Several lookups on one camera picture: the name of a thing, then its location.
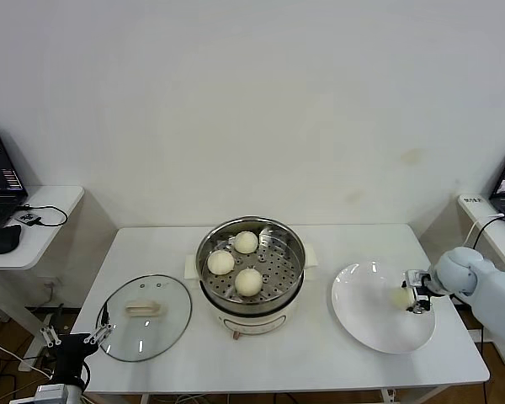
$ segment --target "glass lid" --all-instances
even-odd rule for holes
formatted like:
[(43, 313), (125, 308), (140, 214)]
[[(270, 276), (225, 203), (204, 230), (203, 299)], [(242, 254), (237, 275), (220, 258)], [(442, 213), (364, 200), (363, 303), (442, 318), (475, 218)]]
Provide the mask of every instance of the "glass lid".
[(185, 286), (166, 275), (147, 275), (116, 290), (98, 314), (109, 314), (112, 332), (101, 348), (125, 362), (162, 354), (182, 336), (191, 317), (191, 297)]

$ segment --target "white side table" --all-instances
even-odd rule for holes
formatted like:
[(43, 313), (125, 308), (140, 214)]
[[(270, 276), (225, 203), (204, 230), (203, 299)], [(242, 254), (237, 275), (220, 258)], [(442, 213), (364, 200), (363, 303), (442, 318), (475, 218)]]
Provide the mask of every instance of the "white side table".
[[(84, 190), (78, 186), (40, 186), (28, 187), (29, 197), (26, 204), (32, 206), (53, 205), (71, 214), (82, 198)], [(46, 223), (63, 221), (63, 215), (54, 210), (37, 210)], [(20, 224), (12, 219), (7, 226)], [(23, 226), (19, 246), (7, 254), (0, 255), (0, 271), (24, 271), (34, 267), (51, 244), (60, 227)], [(34, 335), (34, 341), (26, 356), (34, 356), (40, 351), (43, 338), (40, 329), (43, 323), (24, 308), (24, 303), (16, 295), (11, 294), (0, 282), (0, 317), (13, 318), (24, 329)]]

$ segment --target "white plate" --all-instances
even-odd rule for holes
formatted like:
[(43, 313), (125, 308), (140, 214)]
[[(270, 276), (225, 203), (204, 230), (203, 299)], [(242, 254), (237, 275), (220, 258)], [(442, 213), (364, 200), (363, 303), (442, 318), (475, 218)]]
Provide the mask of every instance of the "white plate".
[(407, 354), (424, 346), (436, 327), (433, 309), (413, 314), (391, 303), (404, 269), (376, 262), (347, 266), (331, 290), (333, 309), (343, 327), (364, 345), (386, 354)]

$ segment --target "wall socket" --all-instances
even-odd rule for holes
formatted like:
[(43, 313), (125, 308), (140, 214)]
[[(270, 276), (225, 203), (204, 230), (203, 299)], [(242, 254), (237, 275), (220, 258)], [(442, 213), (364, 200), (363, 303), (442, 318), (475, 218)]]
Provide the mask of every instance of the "wall socket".
[(52, 286), (54, 289), (56, 289), (61, 285), (60, 279), (56, 276), (38, 276), (37, 279), (39, 283), (46, 288), (50, 288)]

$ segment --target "electric steamer pot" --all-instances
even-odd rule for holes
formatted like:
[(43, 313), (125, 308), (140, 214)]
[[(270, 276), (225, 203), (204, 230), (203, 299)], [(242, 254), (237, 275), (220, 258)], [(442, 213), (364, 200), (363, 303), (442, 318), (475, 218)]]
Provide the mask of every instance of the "electric steamer pot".
[[(235, 236), (241, 231), (251, 231), (258, 237), (255, 252), (242, 254), (234, 249)], [(234, 270), (229, 274), (214, 275), (208, 270), (208, 257), (216, 250), (226, 250), (234, 257)], [(205, 297), (215, 308), (241, 319), (260, 320), (288, 306), (301, 289), (304, 267), (305, 249), (300, 238), (288, 226), (256, 216), (217, 226), (202, 240), (196, 253), (196, 269)], [(236, 276), (245, 268), (255, 268), (262, 275), (263, 287), (252, 297), (240, 296), (234, 286)]]

